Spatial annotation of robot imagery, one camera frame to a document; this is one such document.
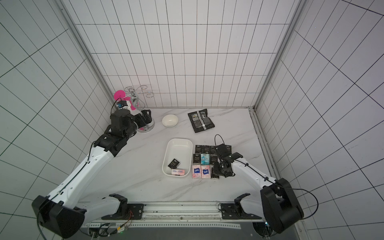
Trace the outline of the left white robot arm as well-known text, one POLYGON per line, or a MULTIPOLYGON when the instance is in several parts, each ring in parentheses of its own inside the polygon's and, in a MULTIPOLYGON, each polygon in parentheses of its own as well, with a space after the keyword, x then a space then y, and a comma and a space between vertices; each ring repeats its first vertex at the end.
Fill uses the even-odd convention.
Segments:
POLYGON ((132 115, 130 110, 118 109, 110 115, 111 124, 92 142, 88 155, 80 165, 47 196, 37 196, 32 202, 37 227, 59 235, 72 237, 83 224, 102 217, 114 220, 131 219, 127 198, 110 194, 93 204, 78 207, 78 202, 102 168, 115 158, 140 128, 153 123, 150 110, 132 115))

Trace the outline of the pink blue tissue pack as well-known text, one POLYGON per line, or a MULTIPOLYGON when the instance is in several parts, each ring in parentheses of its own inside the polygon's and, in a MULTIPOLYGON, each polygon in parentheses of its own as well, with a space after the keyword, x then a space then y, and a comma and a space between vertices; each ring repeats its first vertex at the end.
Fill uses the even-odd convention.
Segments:
POLYGON ((193 177, 193 179, 201 179, 202 178, 201 165, 192 165, 192 177, 193 177))

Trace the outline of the teal tissue pack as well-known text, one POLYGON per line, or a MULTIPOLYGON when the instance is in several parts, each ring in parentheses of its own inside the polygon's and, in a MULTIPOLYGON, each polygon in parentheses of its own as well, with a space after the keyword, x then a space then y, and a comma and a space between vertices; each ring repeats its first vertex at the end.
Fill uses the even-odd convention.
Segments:
POLYGON ((202 165, 210 164, 210 154, 201 154, 201 164, 202 165))

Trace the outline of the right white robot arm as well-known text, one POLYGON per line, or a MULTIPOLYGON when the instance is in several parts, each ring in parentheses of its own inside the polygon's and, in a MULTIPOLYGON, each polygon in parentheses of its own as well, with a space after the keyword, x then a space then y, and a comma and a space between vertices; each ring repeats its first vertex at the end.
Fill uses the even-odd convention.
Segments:
POLYGON ((281 234, 295 223, 307 219, 295 195, 296 188, 284 179, 276 179, 253 167, 241 154, 232 153, 228 146, 215 147, 218 160, 213 172, 220 177, 241 177, 259 191, 252 196, 244 193, 231 204, 220 203, 223 219, 252 220, 255 231, 262 237, 281 234))

